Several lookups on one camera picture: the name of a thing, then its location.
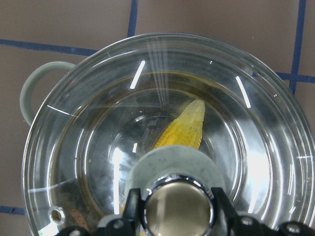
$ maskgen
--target brown tile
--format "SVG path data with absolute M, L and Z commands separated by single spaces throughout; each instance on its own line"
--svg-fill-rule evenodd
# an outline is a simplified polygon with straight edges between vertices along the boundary
M 23 207 L 21 168 L 25 140 L 29 130 L 20 112 L 19 96 L 26 78 L 40 65 L 65 60 L 78 63 L 84 57 L 52 52 L 37 52 L 12 47 L 0 47 L 0 205 Z M 64 71 L 45 77 L 33 94 L 38 109 L 50 89 L 65 74 Z
M 283 80 L 283 82 L 284 82 L 284 83 L 285 83 L 285 85 L 289 88 L 290 81 L 289 81 L 289 80 Z
M 131 1 L 0 1 L 0 38 L 101 49 L 126 38 Z
M 300 103 L 315 138 L 315 84 L 298 82 L 295 97 Z
M 0 235 L 32 236 L 26 216 L 0 213 Z
M 240 47 L 278 72 L 291 72 L 296 0 L 142 0 L 136 33 L 180 31 Z
M 306 1 L 299 74 L 315 76 L 315 1 Z

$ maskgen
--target baby corn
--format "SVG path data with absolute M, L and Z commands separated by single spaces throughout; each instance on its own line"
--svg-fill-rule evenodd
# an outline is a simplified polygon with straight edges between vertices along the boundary
M 199 149 L 204 116 L 204 101 L 194 100 L 178 118 L 169 124 L 155 144 L 154 149 L 166 145 L 185 145 Z

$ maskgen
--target blue grout line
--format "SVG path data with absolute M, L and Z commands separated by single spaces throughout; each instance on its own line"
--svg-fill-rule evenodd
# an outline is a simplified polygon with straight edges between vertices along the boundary
M 127 37 L 132 37 L 136 32 L 137 14 L 138 14 L 138 0 L 131 0 L 130 17 L 128 25 Z
M 25 215 L 25 210 L 24 208 L 20 208 L 20 207 L 0 206 L 0 213 Z
M 283 80 L 290 80 L 293 82 L 304 82 L 304 83 L 315 84 L 315 77 L 314 76 L 287 74 L 287 73 L 281 73 L 281 72 L 277 72 L 277 75 Z
M 296 24 L 296 35 L 295 35 L 295 43 L 294 43 L 292 69 L 291 69 L 292 74 L 298 74 L 298 71 L 299 71 L 302 39 L 303 39 L 305 8 L 306 8 L 306 0 L 300 0 L 299 11 L 298 11 L 298 16 L 297 16 L 297 24 Z M 291 90 L 293 94 L 295 93 L 296 81 L 290 81 L 289 89 Z
M 74 54 L 74 55 L 81 55 L 81 56 L 90 56 L 97 52 L 97 50 L 93 50 L 93 49 L 75 48 L 75 47 L 58 46 L 58 45 L 42 44 L 42 43 L 30 43 L 30 42 L 14 41 L 14 40 L 7 40 L 7 39 L 0 39 L 0 45 L 23 48 L 23 49 L 30 49 L 30 50 L 36 50 L 36 51 L 51 51 L 51 52 Z

